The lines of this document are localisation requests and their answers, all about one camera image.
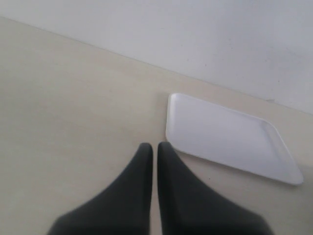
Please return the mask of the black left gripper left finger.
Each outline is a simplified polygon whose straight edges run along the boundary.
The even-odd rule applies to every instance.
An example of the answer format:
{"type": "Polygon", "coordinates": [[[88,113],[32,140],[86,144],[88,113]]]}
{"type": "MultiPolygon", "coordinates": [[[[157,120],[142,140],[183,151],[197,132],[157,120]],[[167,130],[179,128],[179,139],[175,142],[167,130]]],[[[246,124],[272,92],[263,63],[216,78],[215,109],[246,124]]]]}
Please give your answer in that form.
{"type": "Polygon", "coordinates": [[[153,149],[141,143],[122,173],[100,194],[60,216],[50,235],[148,235],[153,149]]]}

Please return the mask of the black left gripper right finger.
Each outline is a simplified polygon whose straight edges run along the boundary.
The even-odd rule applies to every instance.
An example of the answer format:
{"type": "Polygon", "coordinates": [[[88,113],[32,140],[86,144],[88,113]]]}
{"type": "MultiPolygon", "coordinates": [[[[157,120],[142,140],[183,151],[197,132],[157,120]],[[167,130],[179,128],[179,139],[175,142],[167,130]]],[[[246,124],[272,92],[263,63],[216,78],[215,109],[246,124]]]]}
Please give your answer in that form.
{"type": "Polygon", "coordinates": [[[271,235],[267,222],[202,182],[169,142],[157,149],[157,190],[164,235],[271,235]]]}

